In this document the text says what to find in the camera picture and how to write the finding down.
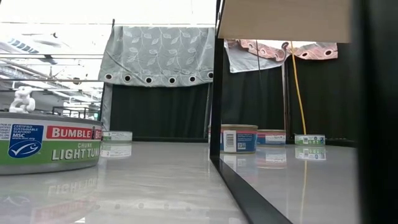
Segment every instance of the white floor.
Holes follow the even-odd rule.
[[[294,224],[359,222],[353,148],[258,147],[221,158]]]
[[[0,223],[246,223],[207,144],[103,144],[98,166],[0,176]]]

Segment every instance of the msc logo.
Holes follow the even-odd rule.
[[[12,145],[8,154],[13,158],[25,158],[36,154],[42,148],[42,144],[35,140],[26,140]]]

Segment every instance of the yellow cord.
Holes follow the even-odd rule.
[[[297,90],[297,96],[298,96],[298,103],[300,105],[301,120],[302,120],[302,123],[303,123],[303,132],[304,132],[304,134],[307,134],[307,129],[305,128],[303,104],[301,103],[299,81],[297,80],[296,60],[295,60],[295,57],[294,57],[294,48],[293,48],[293,42],[292,41],[290,41],[290,47],[292,48],[294,79],[296,81],[296,90]],[[301,196],[300,224],[303,223],[304,198],[305,198],[305,188],[306,188],[306,186],[307,186],[307,161],[304,162],[304,180],[303,180],[303,192],[302,192],[302,196]]]
[[[298,103],[300,105],[301,120],[302,120],[302,123],[303,123],[303,131],[304,131],[304,134],[307,134],[307,129],[305,128],[305,118],[304,118],[303,104],[301,103],[299,81],[297,80],[296,60],[295,60],[295,57],[294,57],[294,48],[293,48],[293,42],[292,41],[290,41],[290,47],[292,48],[294,79],[296,81],[296,90],[297,90],[297,96],[298,96]]]

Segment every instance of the small statue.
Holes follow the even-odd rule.
[[[28,113],[28,111],[35,110],[35,100],[30,97],[32,90],[30,86],[20,86],[18,90],[15,91],[15,98],[10,105],[9,111],[12,113]]]

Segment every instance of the black fabric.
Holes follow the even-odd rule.
[[[281,67],[231,73],[224,60],[223,124],[251,124],[259,129],[284,129]]]
[[[111,130],[134,137],[203,138],[208,85],[147,88],[113,85]]]
[[[307,134],[325,134],[328,139],[355,140],[353,117],[358,105],[356,86],[349,70],[350,46],[338,44],[334,60],[303,60],[296,57],[298,85]],[[292,58],[287,59],[290,85],[291,131],[302,134],[299,101]]]

